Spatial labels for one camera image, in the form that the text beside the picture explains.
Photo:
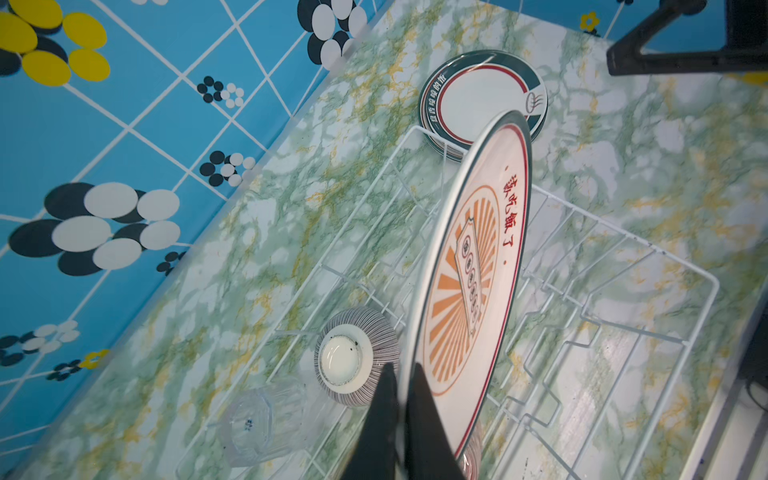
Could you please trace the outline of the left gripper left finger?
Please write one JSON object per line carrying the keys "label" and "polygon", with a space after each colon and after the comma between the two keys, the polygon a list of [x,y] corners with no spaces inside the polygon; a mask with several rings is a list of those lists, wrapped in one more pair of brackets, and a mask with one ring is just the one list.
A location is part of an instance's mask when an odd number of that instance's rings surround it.
{"label": "left gripper left finger", "polygon": [[398,421],[397,378],[392,363],[383,366],[356,447],[341,479],[395,478]]}

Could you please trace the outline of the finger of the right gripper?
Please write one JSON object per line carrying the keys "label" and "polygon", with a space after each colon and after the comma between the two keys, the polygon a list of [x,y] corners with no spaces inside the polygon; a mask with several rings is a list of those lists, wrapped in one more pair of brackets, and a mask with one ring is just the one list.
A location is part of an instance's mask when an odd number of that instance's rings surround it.
{"label": "finger of the right gripper", "polygon": [[767,3],[727,1],[726,43],[719,50],[648,53],[642,48],[682,16],[700,13],[704,1],[662,1],[660,7],[606,53],[612,76],[748,73],[767,70]]}

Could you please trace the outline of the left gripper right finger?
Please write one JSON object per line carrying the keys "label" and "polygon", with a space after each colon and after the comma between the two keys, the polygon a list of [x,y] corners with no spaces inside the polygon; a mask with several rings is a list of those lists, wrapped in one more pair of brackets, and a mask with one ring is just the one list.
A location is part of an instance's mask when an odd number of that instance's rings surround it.
{"label": "left gripper right finger", "polygon": [[409,385],[405,440],[405,466],[409,479],[464,478],[419,363],[414,367]]}

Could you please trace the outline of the pink drinking glass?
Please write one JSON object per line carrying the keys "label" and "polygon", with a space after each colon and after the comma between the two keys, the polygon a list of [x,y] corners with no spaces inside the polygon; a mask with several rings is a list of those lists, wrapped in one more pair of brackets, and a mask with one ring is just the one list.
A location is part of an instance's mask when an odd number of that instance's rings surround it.
{"label": "pink drinking glass", "polygon": [[477,480],[480,475],[482,458],[482,428],[476,426],[465,446],[462,455],[458,459],[458,465],[466,480]]}

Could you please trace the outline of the striped ceramic bowl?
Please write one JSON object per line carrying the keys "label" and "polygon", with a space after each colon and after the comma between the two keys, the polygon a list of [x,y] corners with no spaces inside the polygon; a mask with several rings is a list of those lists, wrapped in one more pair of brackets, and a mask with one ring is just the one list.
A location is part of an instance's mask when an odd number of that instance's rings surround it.
{"label": "striped ceramic bowl", "polygon": [[367,306],[334,315],[319,333],[314,368],[319,385],[347,407],[371,403],[382,369],[399,368],[400,345],[390,321]]}

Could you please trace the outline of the clear drinking glass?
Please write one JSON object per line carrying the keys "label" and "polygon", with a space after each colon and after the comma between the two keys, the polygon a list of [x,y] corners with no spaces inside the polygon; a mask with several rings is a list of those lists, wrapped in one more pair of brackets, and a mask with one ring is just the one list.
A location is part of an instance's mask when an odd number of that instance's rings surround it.
{"label": "clear drinking glass", "polygon": [[217,426],[229,465],[255,466],[298,449],[307,406],[307,388],[295,379],[238,394]]}

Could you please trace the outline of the green rimmed plate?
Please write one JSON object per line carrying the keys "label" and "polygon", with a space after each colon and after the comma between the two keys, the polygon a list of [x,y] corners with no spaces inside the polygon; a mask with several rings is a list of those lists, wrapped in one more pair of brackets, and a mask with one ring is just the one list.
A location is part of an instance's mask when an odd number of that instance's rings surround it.
{"label": "green rimmed plate", "polygon": [[457,162],[482,129],[509,110],[521,112],[535,137],[547,115],[548,92],[529,63],[500,50],[475,50],[448,60],[428,77],[419,97],[426,140]]}

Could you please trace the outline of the white plate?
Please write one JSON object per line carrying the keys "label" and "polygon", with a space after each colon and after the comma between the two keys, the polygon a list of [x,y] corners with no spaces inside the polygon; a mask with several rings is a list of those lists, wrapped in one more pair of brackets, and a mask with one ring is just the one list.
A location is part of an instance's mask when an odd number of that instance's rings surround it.
{"label": "white plate", "polygon": [[420,367],[447,443],[461,456],[477,422],[511,315],[532,194],[528,124],[494,117],[441,192],[415,283],[399,401]]}

